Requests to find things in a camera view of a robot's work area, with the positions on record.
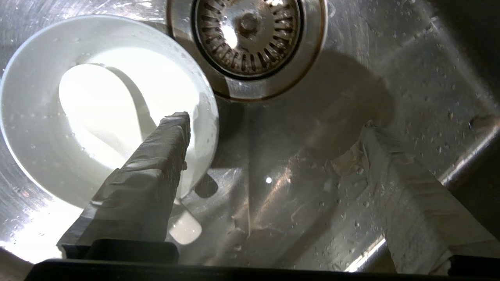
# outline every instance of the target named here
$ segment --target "sink basin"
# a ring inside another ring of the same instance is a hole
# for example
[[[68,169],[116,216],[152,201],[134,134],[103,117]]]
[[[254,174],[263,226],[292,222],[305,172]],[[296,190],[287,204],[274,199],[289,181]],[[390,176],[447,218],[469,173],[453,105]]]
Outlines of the sink basin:
[[[76,15],[120,15],[169,32],[167,4],[2,1],[1,68],[36,31]],[[497,32],[489,25],[496,19],[496,1],[323,4],[321,50],[293,87],[259,101],[217,99],[215,158],[183,200],[203,232],[178,246],[180,263],[394,272],[382,228],[370,213],[363,171],[340,178],[330,164],[369,120],[406,141],[500,238],[500,62]],[[78,213],[61,214],[66,203],[30,182],[0,142],[0,245],[32,263],[51,258],[50,251],[31,249],[52,247]],[[50,221],[60,223],[53,227]]]

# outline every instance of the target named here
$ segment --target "drain strainer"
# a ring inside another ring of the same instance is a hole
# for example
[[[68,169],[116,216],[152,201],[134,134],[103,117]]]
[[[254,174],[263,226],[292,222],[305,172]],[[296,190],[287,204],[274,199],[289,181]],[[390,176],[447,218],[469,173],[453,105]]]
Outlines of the drain strainer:
[[[205,54],[224,72],[242,78],[280,69],[301,31],[296,0],[199,0],[194,19]]]
[[[213,91],[249,101],[293,87],[321,50],[324,0],[168,0],[171,36]]]

